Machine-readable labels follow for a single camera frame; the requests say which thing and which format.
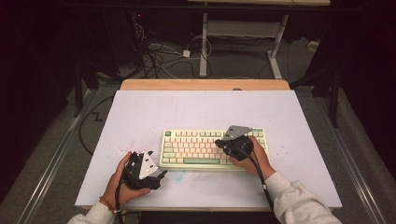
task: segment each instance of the keyboard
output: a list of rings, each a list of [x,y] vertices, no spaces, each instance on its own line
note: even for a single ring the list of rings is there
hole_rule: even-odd
[[[222,148],[215,144],[225,134],[219,130],[166,130],[163,132],[160,167],[176,170],[244,170],[233,165]],[[255,128],[253,135],[269,157],[264,129]]]

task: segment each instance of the white table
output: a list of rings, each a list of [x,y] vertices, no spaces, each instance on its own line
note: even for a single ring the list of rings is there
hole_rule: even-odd
[[[294,91],[118,91],[76,206],[90,207],[127,151],[152,150],[163,130],[263,127],[271,163],[300,180],[330,208],[342,207]],[[171,171],[132,210],[269,211],[260,180],[242,172]]]

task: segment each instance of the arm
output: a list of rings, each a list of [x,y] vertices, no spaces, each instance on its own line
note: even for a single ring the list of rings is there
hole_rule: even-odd
[[[260,164],[271,198],[274,200],[274,212],[281,223],[340,223],[328,207],[314,193],[298,182],[289,182],[270,165],[267,155],[257,139],[250,136],[254,149],[250,155]],[[258,175],[250,160],[238,161],[231,158],[233,164],[244,167],[248,172]]]
[[[131,157],[131,152],[120,161],[116,173],[114,173],[110,180],[108,181],[105,193],[102,197],[100,197],[100,201],[97,202],[88,212],[86,216],[82,214],[78,214],[75,217],[72,217],[68,224],[93,224],[93,223],[113,223],[114,221],[114,210],[116,207],[116,198],[115,192],[116,188],[119,184],[120,177],[122,175],[122,171],[125,167],[125,164],[128,162]],[[120,186],[120,205],[123,206],[132,199],[141,197],[150,192],[150,189],[128,189],[125,184],[121,184]]]

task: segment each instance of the handheld controller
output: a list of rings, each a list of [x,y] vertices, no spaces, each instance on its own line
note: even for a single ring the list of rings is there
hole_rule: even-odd
[[[129,189],[158,189],[161,186],[160,181],[165,177],[167,170],[158,176],[149,176],[158,170],[150,157],[151,154],[152,151],[141,154],[132,153],[122,175],[122,180]]]
[[[245,135],[251,130],[248,127],[232,125],[222,139],[215,141],[215,144],[222,148],[225,154],[242,161],[247,155],[250,155],[254,148],[253,142]]]

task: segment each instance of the person's right hand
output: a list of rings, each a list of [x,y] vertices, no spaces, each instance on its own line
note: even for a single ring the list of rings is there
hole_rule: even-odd
[[[253,151],[250,153],[250,157],[260,165],[260,167],[262,168],[262,175],[264,179],[267,179],[268,177],[270,177],[270,175],[272,175],[275,172],[275,170],[270,165],[267,154],[265,153],[264,148],[262,148],[262,146],[257,141],[257,139],[254,136],[250,136],[249,138],[253,142],[253,146],[254,146]],[[248,172],[254,175],[258,175],[256,167],[253,165],[250,159],[246,158],[242,161],[239,161],[234,157],[230,157],[230,161],[232,161],[234,165],[243,167]]]

